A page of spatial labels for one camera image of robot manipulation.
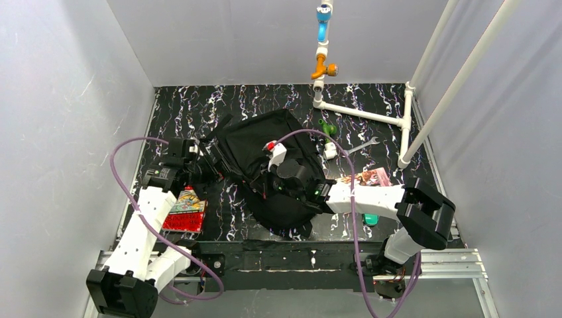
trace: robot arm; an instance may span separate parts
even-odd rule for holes
[[[323,207],[325,212],[351,212],[349,184],[334,180],[315,184],[317,181],[307,177],[303,166],[294,160],[284,160],[282,144],[267,147],[267,150],[269,170],[283,183],[281,188],[284,191],[287,191],[286,188],[301,189],[291,194]],[[405,185],[391,187],[356,185],[354,192],[357,213],[388,217],[403,226],[384,241],[381,253],[373,262],[371,274],[386,274],[388,269],[401,268],[424,248],[443,250],[447,247],[455,204],[421,179],[411,178]]]
[[[147,187],[139,194],[142,214],[156,231],[162,228],[175,202],[176,196],[172,192],[164,193],[159,187]],[[155,242],[156,237],[135,211],[103,268],[91,270],[87,277],[86,285],[98,312],[120,317],[152,315],[158,294],[191,264],[171,248],[148,264]]]
[[[142,180],[139,207],[154,230],[162,224],[188,184],[220,178],[209,162],[197,160],[203,150],[197,140],[174,139],[162,162],[148,169]],[[100,313],[120,317],[148,318],[156,308],[158,294],[191,262],[172,248],[149,262],[156,237],[135,211],[119,244],[101,270],[91,270],[86,285]],[[191,254],[191,250],[181,249]]]
[[[334,213],[349,212],[349,185],[331,186],[326,204]],[[384,257],[402,265],[424,248],[443,250],[447,247],[455,205],[425,182],[414,178],[401,186],[356,185],[355,211],[402,223],[403,227],[390,235],[384,247]]]

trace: red label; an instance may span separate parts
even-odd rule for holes
[[[167,231],[201,232],[204,212],[170,214],[162,228]]]

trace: white wall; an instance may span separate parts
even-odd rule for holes
[[[1,316],[81,317],[125,206],[107,154],[144,134],[152,86],[105,1],[7,0],[0,89]]]
[[[311,83],[320,0],[108,0],[153,86]],[[404,83],[446,0],[335,0],[330,83]]]
[[[420,85],[426,118],[500,4],[457,8]],[[559,317],[562,308],[560,17],[558,0],[523,0],[430,135],[501,317]]]

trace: green toy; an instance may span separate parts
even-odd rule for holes
[[[378,223],[378,215],[375,214],[364,214],[363,223],[368,227],[373,227]]]
[[[328,136],[332,137],[337,133],[337,127],[335,125],[328,125],[323,119],[320,119],[318,123],[322,126],[322,131]]]

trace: blue pipe fitting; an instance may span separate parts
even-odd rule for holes
[[[324,42],[328,31],[328,20],[332,17],[332,8],[329,5],[321,5],[316,8],[318,19],[318,42]]]

